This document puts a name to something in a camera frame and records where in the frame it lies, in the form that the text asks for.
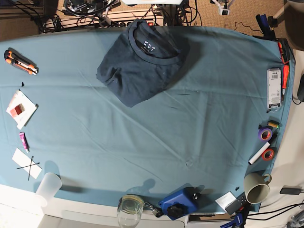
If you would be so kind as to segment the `dark blue T-shirt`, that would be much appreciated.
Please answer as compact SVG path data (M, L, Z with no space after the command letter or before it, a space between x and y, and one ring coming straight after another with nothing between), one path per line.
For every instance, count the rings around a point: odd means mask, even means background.
M107 51L96 78L125 106L133 107L175 81L188 52L182 37L136 19Z

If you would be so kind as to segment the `light blue table cloth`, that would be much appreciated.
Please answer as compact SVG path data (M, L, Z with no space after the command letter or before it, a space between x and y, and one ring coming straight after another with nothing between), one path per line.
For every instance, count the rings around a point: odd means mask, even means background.
M0 62L0 182L36 191L47 172L63 182L58 198L116 206L126 193L156 204L187 186L203 187L205 212L215 200L239 195L244 176L271 172L274 162L248 160L261 147L258 126L285 131L292 91L267 111L267 70L282 66L278 44L224 28L170 27L189 54L171 88L132 108L96 79L97 68L122 30L56 33L3 41L39 67L30 76ZM37 110L19 130L6 109L17 90ZM24 132L29 152L19 133ZM37 179L13 160L20 149L42 168Z

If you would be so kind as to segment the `blue clamp device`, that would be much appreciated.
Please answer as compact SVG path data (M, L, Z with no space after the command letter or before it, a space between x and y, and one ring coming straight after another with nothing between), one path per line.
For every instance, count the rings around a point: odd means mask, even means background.
M195 212L199 208L200 197L201 193L196 188L186 187L165 197L158 205L164 215L171 220L177 220Z

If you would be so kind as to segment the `clear drinking glass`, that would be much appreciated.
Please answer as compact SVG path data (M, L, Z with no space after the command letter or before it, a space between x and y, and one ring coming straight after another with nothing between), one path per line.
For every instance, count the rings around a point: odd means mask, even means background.
M135 228L141 220L144 201L140 196L127 194L120 198L117 207L118 224L121 228Z

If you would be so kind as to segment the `silver padlock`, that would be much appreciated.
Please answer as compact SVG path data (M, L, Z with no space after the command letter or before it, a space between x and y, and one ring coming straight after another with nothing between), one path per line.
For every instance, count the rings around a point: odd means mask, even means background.
M144 203L144 207L150 209L150 210L152 211L152 214L153 214L155 217L157 217L157 218L160 218L161 216L164 215L164 213L163 213L163 211L162 211L161 208L155 207L154 205L152 205L152 204L150 204L150 203L148 203L148 202L145 202L145 203Z

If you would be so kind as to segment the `white power strip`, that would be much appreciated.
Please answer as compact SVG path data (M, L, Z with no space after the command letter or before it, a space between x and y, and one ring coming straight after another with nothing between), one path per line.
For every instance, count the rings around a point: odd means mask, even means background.
M147 9L138 9L138 10L127 10L127 11L110 11L107 14L109 18L108 22L113 22L114 24L120 25L121 23L124 26L128 26L135 19L143 19L148 22L149 25L158 25L164 26L163 16L156 15L152 10L148 11ZM98 17L86 16L84 18L72 17L61 19L61 25L63 28L72 28L76 26L91 26L99 25L99 22L102 20Z

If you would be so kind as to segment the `white business card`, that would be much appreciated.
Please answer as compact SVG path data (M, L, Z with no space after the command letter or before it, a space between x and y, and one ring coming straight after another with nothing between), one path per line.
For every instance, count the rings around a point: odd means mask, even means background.
M226 207L228 207L231 203L233 203L237 198L231 193L231 191L227 192L220 198L216 199L215 202L226 211Z

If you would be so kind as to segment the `white marker pen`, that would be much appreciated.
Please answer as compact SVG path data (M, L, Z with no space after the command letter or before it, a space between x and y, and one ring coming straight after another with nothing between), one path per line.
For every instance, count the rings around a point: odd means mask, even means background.
M270 146L269 142L266 142L248 161L249 165L252 165L262 154L263 152Z

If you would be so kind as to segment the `purple tape roll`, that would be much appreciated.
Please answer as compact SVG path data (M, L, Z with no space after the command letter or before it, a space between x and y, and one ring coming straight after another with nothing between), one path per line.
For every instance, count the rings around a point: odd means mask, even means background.
M263 127L258 130L258 139L262 142L268 142L272 138L273 132L270 128Z

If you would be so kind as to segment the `red tape roll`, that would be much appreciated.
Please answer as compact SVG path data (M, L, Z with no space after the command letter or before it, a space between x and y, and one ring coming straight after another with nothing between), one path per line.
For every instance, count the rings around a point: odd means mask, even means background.
M268 148L262 153L262 159L264 161L270 161L275 156L275 150L273 148Z

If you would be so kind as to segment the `yellow green battery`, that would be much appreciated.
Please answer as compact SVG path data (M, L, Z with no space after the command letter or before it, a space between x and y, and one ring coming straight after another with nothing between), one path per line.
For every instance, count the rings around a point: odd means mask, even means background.
M274 121L268 121L267 125L270 126L270 127L276 128L276 129L280 128L280 123L274 122Z

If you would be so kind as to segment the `frosted plastic cup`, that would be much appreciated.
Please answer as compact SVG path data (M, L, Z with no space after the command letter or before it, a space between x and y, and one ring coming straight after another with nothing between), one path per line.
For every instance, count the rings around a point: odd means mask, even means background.
M36 201L41 207L46 207L61 187L62 181L58 175L46 173L35 193Z

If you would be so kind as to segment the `beige ceramic mug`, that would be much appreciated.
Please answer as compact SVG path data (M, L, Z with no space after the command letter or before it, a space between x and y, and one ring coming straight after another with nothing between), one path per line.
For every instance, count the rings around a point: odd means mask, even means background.
M248 174L244 178L244 192L250 204L258 204L264 201L270 193L269 183L272 180L270 174L259 175L256 172Z

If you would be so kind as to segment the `grey remote control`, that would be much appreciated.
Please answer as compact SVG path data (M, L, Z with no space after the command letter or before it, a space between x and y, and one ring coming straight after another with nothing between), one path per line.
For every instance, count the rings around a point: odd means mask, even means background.
M239 195L236 200L234 200L231 204L229 204L225 211L232 215L233 213L239 211L242 207L246 206L248 204L245 192L243 192L241 195Z

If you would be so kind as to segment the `clear blister package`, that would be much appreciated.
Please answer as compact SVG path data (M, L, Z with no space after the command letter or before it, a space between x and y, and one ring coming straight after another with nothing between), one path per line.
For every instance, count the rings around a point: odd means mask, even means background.
M271 68L267 70L267 108L269 111L281 106L281 69Z

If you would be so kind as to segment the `white box with red swatch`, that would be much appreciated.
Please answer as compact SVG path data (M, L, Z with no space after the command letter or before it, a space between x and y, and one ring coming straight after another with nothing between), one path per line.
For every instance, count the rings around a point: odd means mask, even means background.
M17 128L21 130L37 110L34 104L23 92L17 90L13 95L6 112L16 121Z

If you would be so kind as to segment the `pink glue tube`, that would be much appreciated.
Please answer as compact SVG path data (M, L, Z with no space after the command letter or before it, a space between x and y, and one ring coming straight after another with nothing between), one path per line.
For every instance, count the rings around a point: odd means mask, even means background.
M19 137L20 137L20 139L22 141L22 145L23 145L24 150L28 153L29 152L29 145L28 145L25 133L24 132L20 132L19 133Z

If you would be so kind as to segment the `white paper card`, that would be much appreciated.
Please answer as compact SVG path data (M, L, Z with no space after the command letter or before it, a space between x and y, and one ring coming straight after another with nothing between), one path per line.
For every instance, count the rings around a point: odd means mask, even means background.
M34 162L34 159L29 158L18 148L15 149L12 160L20 166L20 169L25 170L34 179L37 179L42 171L42 168L39 167L37 162Z

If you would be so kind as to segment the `red screwdriver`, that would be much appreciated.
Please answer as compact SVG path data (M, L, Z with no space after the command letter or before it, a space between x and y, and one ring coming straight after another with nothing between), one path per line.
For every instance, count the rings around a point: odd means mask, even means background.
M281 102L283 103L285 97L285 91L287 88L287 81L289 75L289 65L284 65L283 67L283 82L282 82L282 99Z

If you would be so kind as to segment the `orange black utility knife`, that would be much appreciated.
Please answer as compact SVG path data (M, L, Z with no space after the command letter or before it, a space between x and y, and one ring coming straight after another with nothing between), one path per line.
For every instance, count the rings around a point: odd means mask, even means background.
M17 54L17 52L14 52L13 50L5 50L4 59L8 64L12 65L17 69L25 71L29 75L38 74L38 69L34 63L24 58L23 56L20 56L19 54Z

